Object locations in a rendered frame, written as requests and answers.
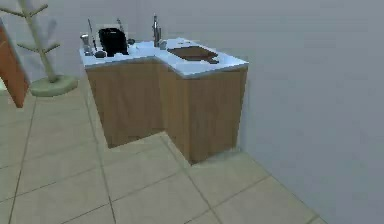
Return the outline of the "brown sink basin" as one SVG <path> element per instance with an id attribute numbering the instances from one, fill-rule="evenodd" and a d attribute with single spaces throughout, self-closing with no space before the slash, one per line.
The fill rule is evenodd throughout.
<path id="1" fill-rule="evenodd" d="M 210 64 L 218 64 L 218 54 L 199 46 L 189 46 L 168 49 L 168 52 L 186 61 L 205 61 Z"/>

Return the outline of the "pale green coat stand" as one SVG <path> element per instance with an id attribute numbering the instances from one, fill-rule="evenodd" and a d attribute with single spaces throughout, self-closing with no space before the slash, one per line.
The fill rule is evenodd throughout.
<path id="1" fill-rule="evenodd" d="M 48 8 L 48 4 L 44 3 L 36 9 L 30 9 L 27 0 L 16 0 L 20 6 L 19 11 L 0 6 L 0 12 L 15 15 L 25 20 L 34 44 L 18 43 L 17 46 L 34 53 L 37 53 L 42 62 L 46 76 L 44 78 L 33 81 L 29 85 L 31 94 L 35 97 L 55 97 L 66 94 L 78 87 L 78 79 L 75 76 L 57 74 L 48 59 L 47 54 L 60 47 L 58 42 L 54 42 L 48 47 L 44 47 L 39 37 L 38 28 L 34 21 L 34 17 Z"/>

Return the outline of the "silver sink faucet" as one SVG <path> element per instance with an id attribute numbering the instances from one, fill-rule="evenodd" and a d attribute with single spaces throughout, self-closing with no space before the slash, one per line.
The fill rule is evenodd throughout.
<path id="1" fill-rule="evenodd" d="M 161 40 L 161 27 L 158 24 L 157 15 L 153 16 L 153 37 L 154 37 L 154 46 L 158 47 L 160 45 Z"/>

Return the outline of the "black coffee machine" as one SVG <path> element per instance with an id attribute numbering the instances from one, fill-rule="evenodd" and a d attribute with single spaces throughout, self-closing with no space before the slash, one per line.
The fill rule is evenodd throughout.
<path id="1" fill-rule="evenodd" d="M 128 55 L 125 34 L 118 28 L 102 28 L 98 31 L 100 43 L 108 57 L 116 53 Z"/>

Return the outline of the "wooden corner kitchen counter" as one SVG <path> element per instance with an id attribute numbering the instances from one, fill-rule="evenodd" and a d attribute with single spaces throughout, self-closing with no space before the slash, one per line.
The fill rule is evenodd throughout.
<path id="1" fill-rule="evenodd" d="M 199 46 L 218 64 L 186 61 L 168 49 Z M 237 145 L 248 63 L 185 38 L 160 50 L 139 42 L 113 57 L 79 51 L 107 146 L 164 131 L 196 164 Z"/>

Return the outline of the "brown wooden door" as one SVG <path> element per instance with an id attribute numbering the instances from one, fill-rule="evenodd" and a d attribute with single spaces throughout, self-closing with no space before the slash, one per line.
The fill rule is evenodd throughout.
<path id="1" fill-rule="evenodd" d="M 0 19 L 0 78 L 17 108 L 22 108 L 29 82 Z"/>

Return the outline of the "silver pepper mill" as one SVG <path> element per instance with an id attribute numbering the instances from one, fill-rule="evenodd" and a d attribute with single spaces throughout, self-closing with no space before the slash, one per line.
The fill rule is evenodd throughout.
<path id="1" fill-rule="evenodd" d="M 92 56 L 93 52 L 92 52 L 90 42 L 89 42 L 89 35 L 88 34 L 82 34 L 80 36 L 80 39 L 82 40 L 82 43 L 83 43 L 84 54 L 86 56 Z"/>

